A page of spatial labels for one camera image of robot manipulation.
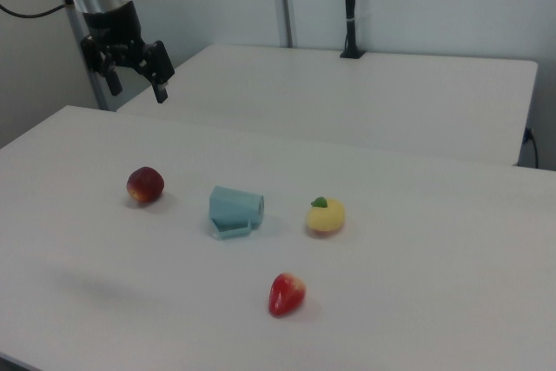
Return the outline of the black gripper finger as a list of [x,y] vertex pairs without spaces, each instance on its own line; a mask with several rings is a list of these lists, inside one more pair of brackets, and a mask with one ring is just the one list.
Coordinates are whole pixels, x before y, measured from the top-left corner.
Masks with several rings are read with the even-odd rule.
[[81,41],[81,49],[86,67],[103,77],[112,96],[122,92],[122,85],[116,73],[116,62],[109,48],[95,41],[92,36],[86,36]]
[[169,97],[167,85],[175,74],[164,43],[156,41],[137,44],[133,50],[132,62],[133,69],[150,82],[156,101],[164,103]]

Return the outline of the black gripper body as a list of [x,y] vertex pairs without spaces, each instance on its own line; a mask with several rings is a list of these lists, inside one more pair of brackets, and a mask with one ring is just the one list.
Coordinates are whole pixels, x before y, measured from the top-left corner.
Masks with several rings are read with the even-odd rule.
[[82,51],[88,65],[110,53],[117,65],[138,65],[143,61],[144,41],[133,2],[102,13],[84,13],[89,34],[82,40]]

